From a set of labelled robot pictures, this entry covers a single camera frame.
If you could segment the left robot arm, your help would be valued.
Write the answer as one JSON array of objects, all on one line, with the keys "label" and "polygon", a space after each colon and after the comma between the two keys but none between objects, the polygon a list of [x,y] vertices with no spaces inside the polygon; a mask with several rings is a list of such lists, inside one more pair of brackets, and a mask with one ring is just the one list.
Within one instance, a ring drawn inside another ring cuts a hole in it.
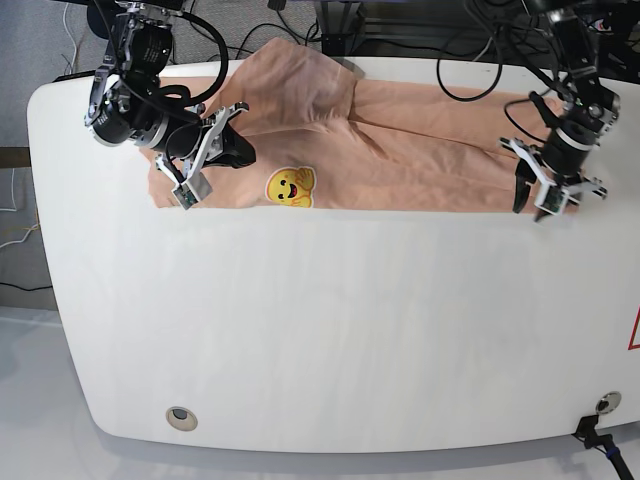
[{"label": "left robot arm", "polygon": [[583,165],[601,137],[617,122],[620,97],[601,84],[597,48],[577,15],[575,5],[574,1],[523,3],[528,15],[547,18],[548,35],[555,42],[549,48],[556,56],[557,68],[566,72],[561,78],[557,69],[552,76],[543,73],[516,46],[512,39],[515,23],[508,16],[490,17],[478,1],[463,3],[466,13],[487,33],[489,43],[496,49],[497,77],[502,75],[504,55],[501,47],[505,45],[522,66],[564,102],[563,113],[556,115],[541,94],[530,92],[523,101],[533,104],[549,130],[548,136],[542,140],[519,127],[521,133],[536,142],[534,145],[527,145],[518,138],[499,139],[502,148],[518,157],[512,211],[522,212],[532,188],[537,187],[535,222],[560,216],[569,206],[577,207],[588,193],[601,199],[608,196],[600,180],[584,175]]}]

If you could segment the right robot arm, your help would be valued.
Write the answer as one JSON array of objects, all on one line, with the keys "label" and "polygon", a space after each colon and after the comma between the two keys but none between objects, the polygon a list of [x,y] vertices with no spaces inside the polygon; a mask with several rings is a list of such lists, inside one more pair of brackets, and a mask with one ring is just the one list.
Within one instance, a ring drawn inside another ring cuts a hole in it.
[{"label": "right robot arm", "polygon": [[[121,13],[106,25],[108,46],[94,74],[85,126],[105,146],[131,141],[153,151],[157,170],[174,185],[173,196],[190,209],[212,191],[204,168],[241,169],[255,163],[254,147],[230,124],[249,106],[238,102],[204,114],[206,101],[220,90],[229,67],[227,45],[215,27],[184,11],[180,1],[119,5]],[[173,18],[208,31],[219,50],[219,73],[198,95],[184,85],[160,82],[173,50]]]}]

